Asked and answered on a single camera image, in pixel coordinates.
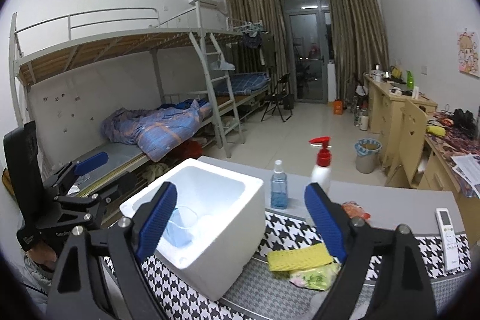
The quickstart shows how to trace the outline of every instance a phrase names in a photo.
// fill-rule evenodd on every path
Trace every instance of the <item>houndstooth tablecloth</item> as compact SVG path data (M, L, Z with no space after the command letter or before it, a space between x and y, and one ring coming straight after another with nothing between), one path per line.
M460 286L470 269L466 234L457 234L460 266L445 271L440 236L416 236L431 278L437 308L441 308ZM275 280L268 271L266 255L273 250L291 250L321 243L315 227L303 219L265 212L265 235L238 280L219 301L213 302L184 283L155 255L142 263L142 270L160 304L171 319L201 320L286 320L308 311L316 291L299 289L288 281ZM381 257L373 256L357 305L370 300L378 278ZM105 257L114 275L113 264Z

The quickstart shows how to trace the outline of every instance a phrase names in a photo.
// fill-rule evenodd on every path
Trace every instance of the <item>folding chair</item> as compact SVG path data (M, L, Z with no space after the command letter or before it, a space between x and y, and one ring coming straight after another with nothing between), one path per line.
M265 118L265 114L267 114L267 112L271 110L272 111L271 114L273 115L273 113L275 112L275 109L277 108L278 108L278 112L280 113L280 118L282 119L283 122L286 122L290 117L292 117L293 112L292 112L291 105L289 105L290 115L286 119L283 118L282 111L280 110L280 106L279 106L279 104L283 102L284 99L289 97L288 91L290 91L290 73L286 73L284 76L282 76L278 80L277 84L275 85L275 88L273 89L272 94L266 95L265 101L268 102L268 105L265 108L265 111L263 112L263 116L260 122L263 121L263 119Z

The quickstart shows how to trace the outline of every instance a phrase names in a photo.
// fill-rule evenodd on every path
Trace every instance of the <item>air conditioner remote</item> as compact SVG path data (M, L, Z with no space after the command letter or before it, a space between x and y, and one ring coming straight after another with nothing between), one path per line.
M443 246L443 262L445 263L445 270L454 270L459 267L457 238L453 229L450 213L447 208L438 208L435 210L435 216L440 229L440 236L442 237Z

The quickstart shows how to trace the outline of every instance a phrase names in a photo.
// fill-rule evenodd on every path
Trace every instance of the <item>glass door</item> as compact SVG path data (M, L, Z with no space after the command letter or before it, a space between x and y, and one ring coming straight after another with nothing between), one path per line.
M328 0L282 0L296 100L326 103L331 50Z
M292 35L297 99L323 102L322 68L317 14L289 16Z

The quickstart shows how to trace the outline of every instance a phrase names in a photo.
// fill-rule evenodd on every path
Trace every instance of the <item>tiled floor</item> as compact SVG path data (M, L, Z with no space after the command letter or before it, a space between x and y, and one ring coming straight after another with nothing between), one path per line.
M285 172L310 176L318 149L311 147L309 140L330 136L333 180L385 184L386 177L380 168L371 174L362 174L355 168L354 144L369 134L353 125L351 113L333 115L332 108L327 105L296 103L293 116L285 123L277 113L267 115L263 122L261 118L262 113L257 112L243 124L245 144L230 144L232 157L229 161L273 170L274 161L281 159ZM227 160L225 152L215 145L207 148L205 155Z

